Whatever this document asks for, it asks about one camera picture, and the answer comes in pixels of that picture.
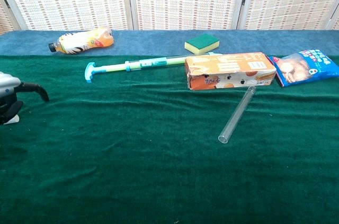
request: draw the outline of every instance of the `sponge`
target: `sponge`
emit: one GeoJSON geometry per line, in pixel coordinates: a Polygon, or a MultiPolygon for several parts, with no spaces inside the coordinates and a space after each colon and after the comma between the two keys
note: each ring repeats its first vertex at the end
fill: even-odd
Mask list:
{"type": "Polygon", "coordinates": [[[185,49],[196,55],[207,53],[219,46],[220,41],[209,35],[203,34],[185,42],[185,49]]]}

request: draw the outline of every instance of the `clear plastic tube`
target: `clear plastic tube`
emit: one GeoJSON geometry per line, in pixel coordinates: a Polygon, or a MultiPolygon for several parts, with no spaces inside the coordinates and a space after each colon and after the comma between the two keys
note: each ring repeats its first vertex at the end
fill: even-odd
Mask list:
{"type": "Polygon", "coordinates": [[[246,93],[244,94],[244,97],[242,98],[242,100],[238,104],[236,110],[232,114],[231,118],[228,120],[226,126],[224,127],[224,129],[220,133],[220,135],[218,137],[220,142],[222,142],[224,144],[226,144],[228,142],[229,138],[232,136],[234,129],[237,127],[237,124],[238,124],[240,118],[242,117],[244,111],[246,110],[247,105],[251,101],[255,91],[256,91],[255,86],[250,86],[247,89],[246,93]]]}

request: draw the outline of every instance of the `blue tablecloth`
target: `blue tablecloth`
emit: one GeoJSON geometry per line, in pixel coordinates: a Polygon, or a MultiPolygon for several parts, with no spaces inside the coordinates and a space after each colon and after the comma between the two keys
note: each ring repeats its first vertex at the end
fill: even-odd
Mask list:
{"type": "MultiPolygon", "coordinates": [[[[52,53],[48,43],[66,31],[13,31],[0,36],[0,55],[63,55],[52,53]]],[[[238,53],[261,51],[270,55],[290,55],[304,49],[320,49],[329,56],[339,55],[339,31],[115,31],[114,45],[92,49],[81,56],[150,55],[177,56],[190,54],[184,43],[208,33],[220,39],[214,52],[238,53]]]]}

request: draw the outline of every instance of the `blue snack package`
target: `blue snack package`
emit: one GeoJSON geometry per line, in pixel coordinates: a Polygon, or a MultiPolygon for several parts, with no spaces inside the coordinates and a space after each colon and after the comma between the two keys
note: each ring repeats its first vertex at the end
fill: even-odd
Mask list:
{"type": "Polygon", "coordinates": [[[282,58],[270,56],[283,87],[339,77],[339,66],[318,49],[282,58]]]}

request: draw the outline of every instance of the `bottle cap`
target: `bottle cap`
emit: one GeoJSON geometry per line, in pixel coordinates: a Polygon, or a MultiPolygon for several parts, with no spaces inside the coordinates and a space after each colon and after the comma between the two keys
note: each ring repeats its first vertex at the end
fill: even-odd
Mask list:
{"type": "Polygon", "coordinates": [[[48,47],[49,47],[49,50],[51,50],[51,52],[56,52],[56,49],[53,43],[49,43],[48,47]]]}

